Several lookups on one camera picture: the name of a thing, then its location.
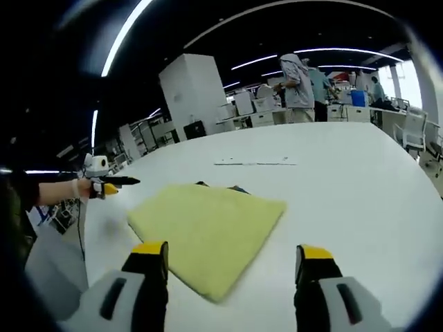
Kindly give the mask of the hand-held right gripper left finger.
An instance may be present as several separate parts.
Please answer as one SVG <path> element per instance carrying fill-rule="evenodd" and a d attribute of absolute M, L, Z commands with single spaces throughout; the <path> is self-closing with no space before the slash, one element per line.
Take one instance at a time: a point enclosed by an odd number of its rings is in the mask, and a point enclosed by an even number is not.
<path fill-rule="evenodd" d="M 135 246 L 113 270 L 82 294 L 75 331 L 163 331 L 168 304 L 168 242 Z"/>

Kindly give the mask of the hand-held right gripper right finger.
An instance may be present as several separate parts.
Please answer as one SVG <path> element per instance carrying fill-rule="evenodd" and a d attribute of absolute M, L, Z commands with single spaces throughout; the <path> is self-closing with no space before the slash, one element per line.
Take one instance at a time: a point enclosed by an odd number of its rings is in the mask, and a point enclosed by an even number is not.
<path fill-rule="evenodd" d="M 392 331 L 379 300 L 355 278 L 343 276 L 324 248 L 297 246 L 295 285 L 298 331 Z"/>

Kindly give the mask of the person's left hand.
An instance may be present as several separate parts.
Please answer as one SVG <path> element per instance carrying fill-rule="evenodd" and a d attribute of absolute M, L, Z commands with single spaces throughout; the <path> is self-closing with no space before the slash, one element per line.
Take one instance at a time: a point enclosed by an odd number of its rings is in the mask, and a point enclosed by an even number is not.
<path fill-rule="evenodd" d="M 92 189 L 92 182 L 87 178 L 77 178 L 71 181 L 73 197 L 80 199 L 83 203 L 89 200 Z"/>

